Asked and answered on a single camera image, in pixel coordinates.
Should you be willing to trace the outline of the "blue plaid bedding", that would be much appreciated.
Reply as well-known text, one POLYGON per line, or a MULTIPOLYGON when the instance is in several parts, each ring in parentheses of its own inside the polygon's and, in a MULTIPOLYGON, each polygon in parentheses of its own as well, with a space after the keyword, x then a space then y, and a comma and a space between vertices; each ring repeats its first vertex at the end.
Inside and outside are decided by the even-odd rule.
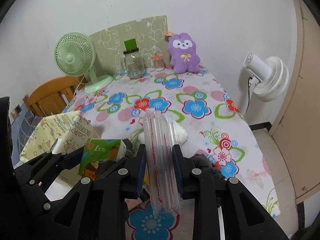
POLYGON ((20 161, 20 154, 35 130, 42 117, 27 111, 24 115, 18 116, 11 125, 12 155, 11 161, 14 166, 20 161))

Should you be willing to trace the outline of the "grey drawstring pouch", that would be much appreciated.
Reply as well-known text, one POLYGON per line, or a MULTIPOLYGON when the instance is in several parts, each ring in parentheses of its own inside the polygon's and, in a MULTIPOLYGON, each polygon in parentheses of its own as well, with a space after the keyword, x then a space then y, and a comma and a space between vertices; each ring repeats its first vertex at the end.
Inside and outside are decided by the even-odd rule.
POLYGON ((190 158, 196 168, 210 174, 215 179, 225 180, 225 176, 204 154, 195 154, 190 158))

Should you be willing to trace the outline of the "green desk fan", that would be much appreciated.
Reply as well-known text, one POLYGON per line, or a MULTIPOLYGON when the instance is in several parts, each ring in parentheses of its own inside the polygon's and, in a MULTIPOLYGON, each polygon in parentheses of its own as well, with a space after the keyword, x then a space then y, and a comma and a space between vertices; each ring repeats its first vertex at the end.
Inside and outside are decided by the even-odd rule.
POLYGON ((94 43, 89 36, 82 33, 63 35, 54 49, 54 60, 61 72, 71 77, 89 76, 90 81, 85 84, 85 93, 97 92, 113 81, 110 75, 96 75, 95 59, 94 43))

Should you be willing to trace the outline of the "purple plush bunny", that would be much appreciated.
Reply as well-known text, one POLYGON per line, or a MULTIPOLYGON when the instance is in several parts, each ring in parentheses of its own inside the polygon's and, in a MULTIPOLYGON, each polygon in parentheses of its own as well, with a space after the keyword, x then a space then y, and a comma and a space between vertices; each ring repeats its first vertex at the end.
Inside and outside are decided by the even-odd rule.
POLYGON ((196 53, 196 43, 189 34, 180 33, 169 37, 167 50, 175 74, 200 71, 200 58, 196 53))

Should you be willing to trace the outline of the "glass jar green lid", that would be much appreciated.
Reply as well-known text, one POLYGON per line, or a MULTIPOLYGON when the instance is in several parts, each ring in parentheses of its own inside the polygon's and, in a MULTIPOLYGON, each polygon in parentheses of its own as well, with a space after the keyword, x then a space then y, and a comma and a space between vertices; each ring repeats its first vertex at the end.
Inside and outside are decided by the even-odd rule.
POLYGON ((145 74, 145 68, 136 39, 127 40, 124 45, 125 51, 123 51, 123 54, 127 74, 131 80, 141 79, 145 74))

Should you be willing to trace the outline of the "cotton swab container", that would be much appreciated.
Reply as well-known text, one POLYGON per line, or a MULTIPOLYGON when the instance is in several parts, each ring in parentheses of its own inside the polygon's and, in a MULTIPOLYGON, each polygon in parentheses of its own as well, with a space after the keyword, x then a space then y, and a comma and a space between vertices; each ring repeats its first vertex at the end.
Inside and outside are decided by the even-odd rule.
POLYGON ((160 71, 165 68, 163 55, 154 54, 154 55, 152 55, 151 60, 152 60, 152 66, 156 71, 160 71))

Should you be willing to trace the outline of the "green tissue pack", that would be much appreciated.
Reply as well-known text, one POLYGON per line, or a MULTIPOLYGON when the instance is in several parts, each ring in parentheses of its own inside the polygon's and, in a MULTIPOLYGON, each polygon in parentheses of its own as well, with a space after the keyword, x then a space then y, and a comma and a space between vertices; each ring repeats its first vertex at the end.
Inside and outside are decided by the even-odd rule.
POLYGON ((78 175, 97 180, 110 165, 125 157, 125 152, 126 146, 121 139, 88 139, 78 175))

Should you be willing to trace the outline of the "beige door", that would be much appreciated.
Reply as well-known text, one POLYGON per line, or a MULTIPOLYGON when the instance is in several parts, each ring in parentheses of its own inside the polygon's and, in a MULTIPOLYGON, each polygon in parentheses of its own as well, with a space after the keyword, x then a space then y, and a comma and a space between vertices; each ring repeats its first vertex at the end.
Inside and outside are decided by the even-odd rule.
POLYGON ((270 135, 284 158, 299 204, 319 191, 319 25, 302 0, 293 1, 295 65, 270 135))

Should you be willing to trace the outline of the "white standing fan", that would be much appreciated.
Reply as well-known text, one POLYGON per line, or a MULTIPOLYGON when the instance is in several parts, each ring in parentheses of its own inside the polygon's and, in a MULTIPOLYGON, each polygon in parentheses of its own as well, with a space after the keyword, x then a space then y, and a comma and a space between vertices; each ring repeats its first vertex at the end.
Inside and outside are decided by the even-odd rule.
POLYGON ((286 89, 289 83, 289 70, 277 56, 264 61, 250 53, 244 60, 244 68, 251 74, 249 96, 255 94, 262 102, 275 100, 286 89))

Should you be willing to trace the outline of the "white tissue pack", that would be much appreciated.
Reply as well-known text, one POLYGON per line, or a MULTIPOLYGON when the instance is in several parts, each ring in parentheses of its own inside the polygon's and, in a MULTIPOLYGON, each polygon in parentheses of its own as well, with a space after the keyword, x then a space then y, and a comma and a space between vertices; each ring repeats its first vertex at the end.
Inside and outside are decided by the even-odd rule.
MULTIPOLYGON (((188 140, 188 133, 186 132, 186 130, 176 121, 174 121, 174 127, 175 127, 175 131, 177 134, 177 142, 180 145, 183 145, 187 140, 188 140)), ((141 144, 145 143, 145 139, 144 139, 144 132, 140 133, 138 136, 138 141, 141 144)))

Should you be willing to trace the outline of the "green patterned wall mat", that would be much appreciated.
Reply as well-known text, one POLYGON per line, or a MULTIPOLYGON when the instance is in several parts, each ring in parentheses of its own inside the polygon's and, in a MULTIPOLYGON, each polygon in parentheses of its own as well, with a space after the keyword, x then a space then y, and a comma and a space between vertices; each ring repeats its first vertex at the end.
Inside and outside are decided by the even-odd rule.
POLYGON ((122 23, 90 35, 96 51, 95 73, 101 76, 124 72, 124 52, 135 48, 146 68, 153 66, 154 55, 163 56, 164 63, 168 64, 166 31, 167 16, 163 15, 122 23))

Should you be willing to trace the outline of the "wooden chair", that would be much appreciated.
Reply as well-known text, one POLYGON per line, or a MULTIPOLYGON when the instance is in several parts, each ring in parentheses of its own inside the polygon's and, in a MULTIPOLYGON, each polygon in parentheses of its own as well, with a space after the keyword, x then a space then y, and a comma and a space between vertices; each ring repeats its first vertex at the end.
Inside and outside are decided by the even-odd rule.
POLYGON ((81 90, 86 83, 84 78, 63 76, 52 79, 26 95, 23 102, 27 109, 38 116, 49 116, 61 113, 74 98, 74 93, 81 90))

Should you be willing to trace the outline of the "floral tablecloth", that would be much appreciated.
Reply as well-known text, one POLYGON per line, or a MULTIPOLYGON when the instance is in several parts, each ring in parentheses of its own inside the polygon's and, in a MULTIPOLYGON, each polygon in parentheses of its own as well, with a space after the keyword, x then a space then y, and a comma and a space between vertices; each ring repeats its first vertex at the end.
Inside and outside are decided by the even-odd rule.
POLYGON ((131 80, 120 74, 107 87, 80 91, 61 113, 81 111, 103 139, 129 139, 138 146, 147 110, 174 119, 188 133, 186 157, 204 154, 226 177, 238 178, 267 212, 280 214, 266 160, 233 100, 206 69, 175 74, 165 69, 131 80))

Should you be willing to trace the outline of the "yellow patterned storage box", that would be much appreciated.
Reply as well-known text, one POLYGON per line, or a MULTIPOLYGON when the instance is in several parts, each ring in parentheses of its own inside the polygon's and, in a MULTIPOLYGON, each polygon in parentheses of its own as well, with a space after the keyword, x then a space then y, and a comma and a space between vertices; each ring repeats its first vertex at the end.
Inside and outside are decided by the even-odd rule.
POLYGON ((21 154, 26 163, 46 152, 72 153, 86 144, 88 139, 99 139, 81 111, 72 111, 44 117, 38 123, 21 154))

